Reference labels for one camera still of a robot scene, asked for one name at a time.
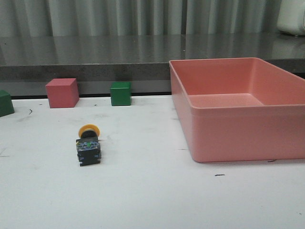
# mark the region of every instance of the granite countertop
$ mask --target granite countertop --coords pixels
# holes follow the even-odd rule
[[[45,95],[53,78],[75,77],[81,94],[107,94],[113,81],[134,93],[169,92],[169,60],[258,57],[305,73],[305,37],[279,33],[0,38],[0,88]]]

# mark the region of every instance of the pink plastic tray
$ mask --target pink plastic tray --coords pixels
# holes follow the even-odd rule
[[[305,158],[305,80],[257,58],[170,61],[197,162]]]

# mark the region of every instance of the red cube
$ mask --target red cube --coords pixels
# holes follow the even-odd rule
[[[80,99],[75,78],[53,79],[46,90],[50,108],[74,107]]]

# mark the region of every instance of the green cube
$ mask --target green cube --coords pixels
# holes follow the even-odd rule
[[[0,90],[0,117],[14,113],[13,103],[10,94]]]
[[[131,83],[114,82],[110,88],[112,106],[130,106],[131,105]]]

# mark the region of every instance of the white table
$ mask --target white table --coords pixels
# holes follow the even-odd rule
[[[13,104],[0,117],[1,229],[305,228],[305,160],[196,163],[170,96]],[[102,162],[80,167],[87,123]]]

